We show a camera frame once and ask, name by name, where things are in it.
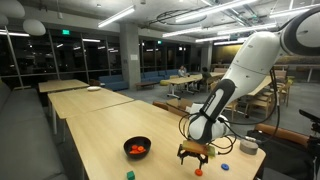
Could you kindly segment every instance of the white plate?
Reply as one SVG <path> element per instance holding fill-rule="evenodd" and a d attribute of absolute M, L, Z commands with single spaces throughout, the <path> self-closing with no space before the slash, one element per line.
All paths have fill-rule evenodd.
<path fill-rule="evenodd" d="M 99 87 L 99 86 L 90 86 L 87 88 L 88 91 L 98 91 L 100 89 L 101 89 L 101 87 Z"/>

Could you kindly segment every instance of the ceiling light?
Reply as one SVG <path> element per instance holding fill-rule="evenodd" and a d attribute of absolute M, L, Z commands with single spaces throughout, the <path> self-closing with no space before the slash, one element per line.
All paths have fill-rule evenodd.
<path fill-rule="evenodd" d="M 221 39 L 229 39 L 230 36 L 217 36 L 217 37 L 211 37 L 211 38 L 205 38 L 205 39 L 197 39 L 196 42 L 205 42 L 205 41 L 216 41 Z"/>
<path fill-rule="evenodd" d="M 186 20 L 189 20 L 189 19 L 198 18 L 198 17 L 204 16 L 204 15 L 221 12 L 223 10 L 234 8 L 234 7 L 237 7 L 237 6 L 244 5 L 244 4 L 249 4 L 249 3 L 252 3 L 254 1 L 257 1 L 257 0 L 236 0 L 236 1 L 229 2 L 229 3 L 221 4 L 221 5 L 218 5 L 218 6 L 205 8 L 205 9 L 202 9 L 200 11 L 191 12 L 191 13 L 187 13 L 187 14 L 182 15 L 182 16 L 178 16 L 176 18 L 176 22 L 182 22 L 182 21 L 186 21 Z"/>
<path fill-rule="evenodd" d="M 276 13 L 271 13 L 269 15 L 269 18 L 276 18 L 276 17 L 282 17 L 282 16 L 288 16 L 288 15 L 297 15 L 301 14 L 304 12 L 309 11 L 309 9 L 291 9 L 291 10 L 285 10 L 285 11 L 280 11 Z"/>
<path fill-rule="evenodd" d="M 124 17 L 124 16 L 126 16 L 126 15 L 128 15 L 128 14 L 131 14 L 131 13 L 133 13 L 134 11 L 135 11 L 135 6 L 130 6 L 130 7 L 128 7 L 127 9 L 119 12 L 118 14 L 116 14 L 116 15 L 114 15 L 114 16 L 111 16 L 110 18 L 108 18 L 108 19 L 100 22 L 99 25 L 98 25 L 98 27 L 101 28 L 101 27 L 103 27 L 103 26 L 106 26 L 107 24 L 110 24 L 110 23 L 112 23 L 113 21 L 116 21 L 116 20 L 118 20 L 118 19 L 120 19 L 120 18 L 122 18 L 122 17 Z"/>
<path fill-rule="evenodd" d="M 239 29 L 233 29 L 233 30 L 227 30 L 227 31 L 219 31 L 218 35 L 234 34 L 234 33 L 248 32 L 248 31 L 253 31 L 253 30 L 261 30 L 261 29 L 274 28 L 274 27 L 277 27 L 276 23 L 259 25 L 259 26 L 252 26 L 252 27 L 245 27 L 245 28 L 239 28 Z"/>
<path fill-rule="evenodd" d="M 210 4 L 207 0 L 201 0 L 203 3 L 205 3 L 208 6 L 212 6 L 212 4 Z"/>
<path fill-rule="evenodd" d="M 202 27 L 185 29 L 182 31 L 176 31 L 176 32 L 172 32 L 172 33 L 166 33 L 166 34 L 163 34 L 162 37 L 177 36 L 177 35 L 181 35 L 181 34 L 187 34 L 187 33 L 192 33 L 192 32 L 199 32 L 199 31 L 202 31 Z"/>
<path fill-rule="evenodd" d="M 244 43 L 248 38 L 239 38 L 237 41 L 224 41 L 224 42 L 216 42 L 215 46 L 218 45 L 228 45 L 228 44 L 241 44 Z"/>
<path fill-rule="evenodd" d="M 0 35 L 7 35 L 6 32 L 0 32 Z M 25 33 L 9 33 L 10 36 L 23 36 L 23 37 L 29 37 L 29 34 Z"/>
<path fill-rule="evenodd" d="M 100 40 L 97 39 L 82 39 L 85 42 L 100 42 Z"/>

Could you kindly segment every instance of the couch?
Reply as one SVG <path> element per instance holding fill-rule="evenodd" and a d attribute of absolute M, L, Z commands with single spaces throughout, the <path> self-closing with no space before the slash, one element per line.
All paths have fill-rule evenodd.
<path fill-rule="evenodd" d="M 0 179 L 67 180 L 35 89 L 0 82 Z"/>
<path fill-rule="evenodd" d="M 164 76 L 160 76 L 158 71 L 145 72 L 141 75 L 141 82 L 152 81 L 159 83 L 164 79 Z"/>
<path fill-rule="evenodd" d="M 169 79 L 170 76 L 178 75 L 178 69 L 166 70 L 165 79 Z"/>
<path fill-rule="evenodd" d="M 99 81 L 105 84 L 105 88 L 113 91 L 129 88 L 129 83 L 123 80 L 122 75 L 100 76 Z"/>

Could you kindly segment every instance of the bowl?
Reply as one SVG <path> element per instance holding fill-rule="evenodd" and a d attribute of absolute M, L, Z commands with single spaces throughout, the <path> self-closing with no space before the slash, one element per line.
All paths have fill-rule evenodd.
<path fill-rule="evenodd" d="M 138 154 L 131 154 L 132 146 L 143 146 L 145 151 L 138 153 Z M 128 139 L 123 145 L 124 151 L 126 152 L 127 156 L 131 159 L 142 159 L 144 158 L 150 151 L 151 148 L 151 141 L 147 137 L 143 136 L 136 136 L 133 138 Z"/>

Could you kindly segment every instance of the wooden table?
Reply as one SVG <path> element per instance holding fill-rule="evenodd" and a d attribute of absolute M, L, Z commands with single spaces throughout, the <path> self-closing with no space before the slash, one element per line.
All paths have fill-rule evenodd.
<path fill-rule="evenodd" d="M 56 113 L 64 120 L 90 111 L 127 103 L 134 99 L 123 96 L 104 88 L 99 91 L 78 89 L 48 94 L 52 103 L 52 118 L 54 133 L 57 133 Z"/>
<path fill-rule="evenodd" d="M 85 88 L 88 86 L 89 84 L 81 82 L 77 79 L 57 80 L 57 81 L 48 81 L 48 82 L 39 83 L 39 91 L 40 93 L 49 93 L 49 92 L 64 91 L 64 90 L 77 89 L 77 88 Z"/>
<path fill-rule="evenodd" d="M 210 73 L 212 77 L 219 77 L 219 76 L 223 76 L 225 73 L 215 73 L 215 72 L 211 72 Z M 175 78 L 175 79 L 168 79 L 168 80 L 164 80 L 165 82 L 169 83 L 169 89 L 171 89 L 171 93 L 167 94 L 167 96 L 172 96 L 172 97 L 176 97 L 176 98 L 180 98 L 179 96 L 175 95 L 175 91 L 174 91 L 174 85 L 179 85 L 179 84 L 186 84 L 186 83 L 190 83 L 190 82 L 197 82 L 200 81 L 202 79 L 202 74 L 198 74 L 198 75 L 191 75 L 190 77 L 181 77 L 181 78 Z M 189 91 L 189 86 L 187 86 L 186 89 L 187 92 L 194 94 L 193 91 Z"/>
<path fill-rule="evenodd" d="M 157 83 L 157 82 L 149 82 L 149 81 L 147 81 L 147 82 L 136 83 L 135 85 L 136 85 L 136 88 L 137 88 L 137 90 L 138 90 L 139 87 L 145 87 L 145 86 L 152 86 L 152 87 L 154 87 L 155 84 L 158 84 L 158 83 Z"/>
<path fill-rule="evenodd" d="M 126 179 L 129 171 L 134 171 L 136 179 L 254 178 L 265 153 L 259 149 L 255 156 L 245 154 L 239 150 L 239 142 L 230 154 L 209 159 L 202 167 L 202 177 L 194 174 L 198 159 L 186 157 L 181 165 L 177 152 L 184 138 L 178 130 L 179 119 L 161 108 L 133 101 L 67 118 L 67 123 L 90 180 Z M 131 160 L 124 152 L 124 142 L 134 136 L 151 140 L 151 150 L 144 159 Z M 230 143 L 219 139 L 216 144 Z M 230 170 L 222 170 L 222 163 Z"/>
<path fill-rule="evenodd" d="M 271 83 L 271 77 L 270 76 L 266 76 L 264 78 L 264 80 L 260 83 L 260 85 L 255 90 L 253 90 L 252 92 L 248 93 L 247 95 L 255 96 L 258 92 L 260 92 L 264 87 L 266 87 L 270 83 Z"/>

